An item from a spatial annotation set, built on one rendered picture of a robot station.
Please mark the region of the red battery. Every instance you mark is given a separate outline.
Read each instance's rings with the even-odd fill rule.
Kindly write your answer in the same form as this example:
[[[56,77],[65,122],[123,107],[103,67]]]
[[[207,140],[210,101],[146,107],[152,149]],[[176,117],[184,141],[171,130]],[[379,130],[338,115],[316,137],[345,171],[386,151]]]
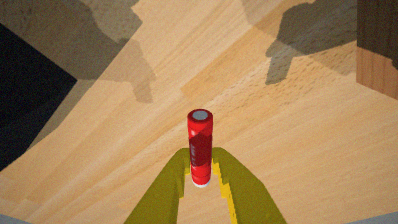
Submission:
[[[195,109],[187,115],[192,182],[203,188],[210,183],[213,114]]]

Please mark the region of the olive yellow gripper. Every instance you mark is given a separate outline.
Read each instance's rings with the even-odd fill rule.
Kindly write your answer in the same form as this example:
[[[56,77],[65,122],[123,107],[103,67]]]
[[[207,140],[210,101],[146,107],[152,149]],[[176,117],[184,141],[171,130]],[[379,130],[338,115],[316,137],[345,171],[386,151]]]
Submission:
[[[232,224],[287,224],[265,185],[221,147],[212,148],[213,174],[227,198]],[[179,149],[167,162],[123,224],[177,224],[190,150]]]

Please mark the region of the wooden drawer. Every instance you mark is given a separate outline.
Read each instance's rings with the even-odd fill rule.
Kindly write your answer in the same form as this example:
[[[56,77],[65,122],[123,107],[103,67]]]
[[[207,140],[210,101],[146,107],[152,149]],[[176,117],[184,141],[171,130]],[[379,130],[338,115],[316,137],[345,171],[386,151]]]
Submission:
[[[398,0],[357,0],[356,82],[398,100]]]

